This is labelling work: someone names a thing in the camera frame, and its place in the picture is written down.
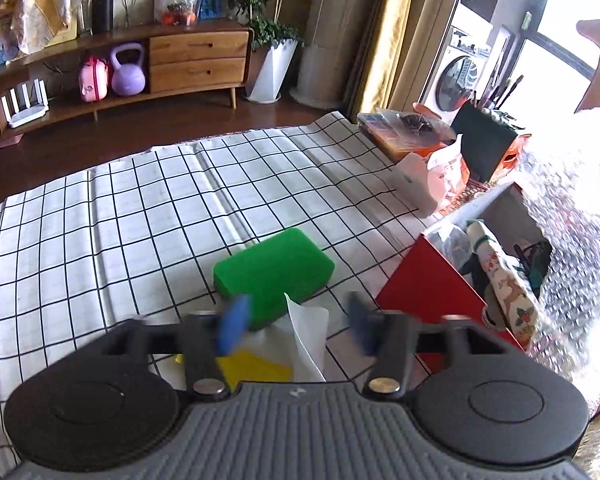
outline plant pot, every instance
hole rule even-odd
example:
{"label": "plant pot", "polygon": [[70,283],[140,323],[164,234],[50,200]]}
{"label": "plant pot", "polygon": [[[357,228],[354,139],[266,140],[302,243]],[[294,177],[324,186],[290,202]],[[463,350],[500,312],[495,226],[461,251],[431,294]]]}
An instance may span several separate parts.
{"label": "plant pot", "polygon": [[271,104],[280,98],[278,93],[297,46],[297,41],[287,40],[275,48],[269,48],[258,76],[247,81],[246,94],[249,101]]}

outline tv stand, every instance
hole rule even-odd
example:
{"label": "tv stand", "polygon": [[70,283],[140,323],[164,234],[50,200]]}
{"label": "tv stand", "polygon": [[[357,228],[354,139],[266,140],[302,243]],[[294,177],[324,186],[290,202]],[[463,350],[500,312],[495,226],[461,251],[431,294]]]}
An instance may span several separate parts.
{"label": "tv stand", "polygon": [[109,89],[106,98],[93,103],[83,102],[75,88],[51,99],[43,117],[17,128],[9,127],[0,102],[0,144],[65,119],[92,114],[97,121],[99,110],[190,92],[227,89],[228,104],[235,108],[235,89],[245,85],[249,71],[252,39],[250,28],[227,19],[201,20],[190,27],[140,25],[83,36],[17,59],[0,67],[0,98],[31,79],[29,69],[36,64],[128,41],[142,43],[148,53],[143,67],[147,83],[141,93],[133,96],[117,96]]}

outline white paper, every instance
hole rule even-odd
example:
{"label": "white paper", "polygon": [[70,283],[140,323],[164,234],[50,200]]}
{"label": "white paper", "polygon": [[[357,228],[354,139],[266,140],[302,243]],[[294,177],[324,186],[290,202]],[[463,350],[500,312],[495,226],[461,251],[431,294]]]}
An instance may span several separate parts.
{"label": "white paper", "polygon": [[298,348],[298,361],[294,362],[294,382],[323,383],[325,379],[322,368],[329,311],[320,306],[300,306],[286,294],[285,298]]}
{"label": "white paper", "polygon": [[442,148],[441,150],[436,150],[429,155],[427,169],[432,171],[438,166],[442,166],[444,168],[450,161],[454,160],[458,155],[460,155],[461,147],[462,134],[459,134],[456,138],[456,142],[454,142],[452,145]]}
{"label": "white paper", "polygon": [[245,334],[239,347],[272,363],[292,367],[295,383],[323,383],[329,311],[301,306],[285,297],[288,314],[262,330]]}

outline floor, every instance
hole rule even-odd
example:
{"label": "floor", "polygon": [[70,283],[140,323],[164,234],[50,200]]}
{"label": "floor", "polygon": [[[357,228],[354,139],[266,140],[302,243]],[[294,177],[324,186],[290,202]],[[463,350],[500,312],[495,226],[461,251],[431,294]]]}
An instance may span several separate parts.
{"label": "floor", "polygon": [[226,91],[174,96],[99,112],[26,134],[0,150],[0,202],[8,196],[152,146],[253,128],[309,124],[324,114],[284,96],[273,105],[238,99]]}

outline white router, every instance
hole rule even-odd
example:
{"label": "white router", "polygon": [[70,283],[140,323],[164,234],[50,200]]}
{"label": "white router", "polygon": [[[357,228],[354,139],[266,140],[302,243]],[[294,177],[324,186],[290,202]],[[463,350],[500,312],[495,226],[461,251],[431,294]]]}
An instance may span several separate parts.
{"label": "white router", "polygon": [[49,103],[46,99],[45,82],[40,79],[34,79],[33,88],[36,91],[36,103],[32,106],[29,102],[29,91],[27,91],[26,83],[22,83],[20,85],[22,101],[24,102],[23,110],[20,110],[20,107],[18,106],[16,89],[12,88],[9,90],[13,114],[9,109],[7,96],[2,96],[2,109],[4,110],[4,116],[6,117],[11,128],[17,128],[18,126],[22,126],[23,124],[29,123],[35,119],[39,119],[49,111]]}

